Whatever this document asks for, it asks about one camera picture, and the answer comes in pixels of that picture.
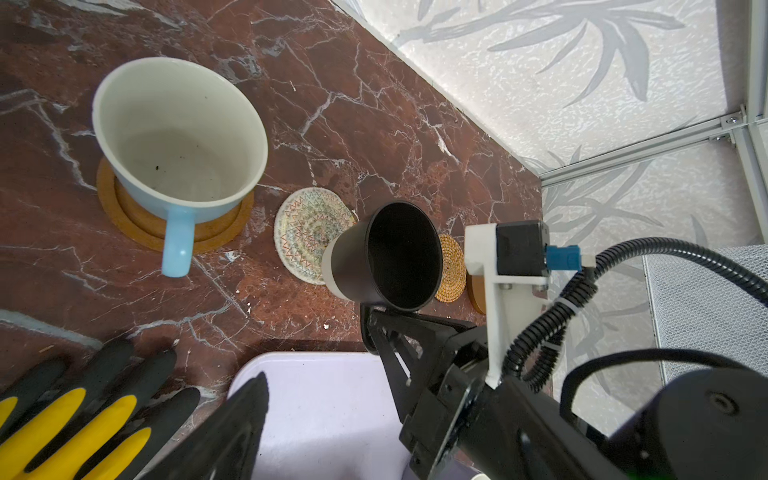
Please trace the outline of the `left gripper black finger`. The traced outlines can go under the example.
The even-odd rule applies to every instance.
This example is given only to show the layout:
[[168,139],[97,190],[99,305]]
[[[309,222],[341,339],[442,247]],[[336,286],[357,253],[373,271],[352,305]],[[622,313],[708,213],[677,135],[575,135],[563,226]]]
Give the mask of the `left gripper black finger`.
[[250,479],[268,408],[268,381],[260,373],[241,386],[144,477]]

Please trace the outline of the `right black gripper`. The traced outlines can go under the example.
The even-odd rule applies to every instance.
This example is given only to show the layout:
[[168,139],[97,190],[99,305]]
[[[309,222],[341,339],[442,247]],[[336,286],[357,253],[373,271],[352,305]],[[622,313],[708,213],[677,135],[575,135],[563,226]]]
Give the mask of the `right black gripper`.
[[478,325],[362,304],[360,327],[384,366],[417,478],[438,478],[457,451],[491,479],[623,478],[553,399],[516,380],[486,385]]

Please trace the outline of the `tan woven rattan coaster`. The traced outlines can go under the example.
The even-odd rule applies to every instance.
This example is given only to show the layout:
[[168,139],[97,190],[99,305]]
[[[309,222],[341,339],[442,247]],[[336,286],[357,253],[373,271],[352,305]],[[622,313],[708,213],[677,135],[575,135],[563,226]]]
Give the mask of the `tan woven rattan coaster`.
[[440,234],[443,269],[435,298],[442,303],[456,301],[466,287],[464,254],[459,243],[450,235]]

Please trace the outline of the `black mug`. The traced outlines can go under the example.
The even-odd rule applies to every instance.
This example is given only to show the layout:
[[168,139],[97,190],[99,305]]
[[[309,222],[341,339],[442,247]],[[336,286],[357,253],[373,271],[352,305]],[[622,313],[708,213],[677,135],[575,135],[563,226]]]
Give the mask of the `black mug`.
[[334,238],[321,274],[335,296],[361,305],[415,312],[440,286],[439,235],[424,211],[393,201]]

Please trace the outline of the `brown wooden coaster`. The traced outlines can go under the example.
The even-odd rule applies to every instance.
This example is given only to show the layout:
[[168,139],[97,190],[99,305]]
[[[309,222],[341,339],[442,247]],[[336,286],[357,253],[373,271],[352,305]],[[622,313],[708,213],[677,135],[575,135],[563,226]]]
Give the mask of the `brown wooden coaster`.
[[[166,221],[140,206],[120,184],[105,157],[97,171],[97,192],[102,208],[115,227],[131,240],[154,251],[164,247]],[[254,193],[222,217],[195,226],[193,253],[223,247],[244,229],[254,204]]]
[[467,275],[468,298],[476,312],[481,315],[487,313],[484,277]]

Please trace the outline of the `white woven spiral coaster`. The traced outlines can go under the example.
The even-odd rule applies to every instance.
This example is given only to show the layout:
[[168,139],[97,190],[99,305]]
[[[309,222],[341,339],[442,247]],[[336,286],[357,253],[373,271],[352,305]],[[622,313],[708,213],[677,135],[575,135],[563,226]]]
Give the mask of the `white woven spiral coaster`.
[[357,222],[356,215],[331,190],[308,187],[280,206],[273,237],[285,268],[299,280],[324,285],[322,257],[332,240]]

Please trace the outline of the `white mug blue outside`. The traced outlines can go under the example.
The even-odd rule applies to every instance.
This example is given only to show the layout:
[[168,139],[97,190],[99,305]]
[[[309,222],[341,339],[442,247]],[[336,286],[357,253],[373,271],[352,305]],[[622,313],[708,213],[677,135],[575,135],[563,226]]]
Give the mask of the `white mug blue outside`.
[[119,66],[96,90],[92,124],[121,185],[166,222],[166,277],[188,274],[196,225],[241,203],[268,163],[266,129],[250,100],[190,61],[150,57]]

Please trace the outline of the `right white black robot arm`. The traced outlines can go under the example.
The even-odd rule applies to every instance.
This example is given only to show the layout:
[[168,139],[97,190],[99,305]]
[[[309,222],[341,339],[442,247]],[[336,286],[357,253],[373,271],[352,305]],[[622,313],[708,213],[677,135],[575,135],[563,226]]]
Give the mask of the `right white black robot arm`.
[[[492,479],[763,479],[767,380],[727,358],[646,349],[589,361],[559,399],[507,378],[486,384],[487,333],[467,322],[363,307],[361,332],[385,368],[410,470],[435,479],[462,452]],[[611,435],[573,411],[594,373],[642,361],[691,363]]]

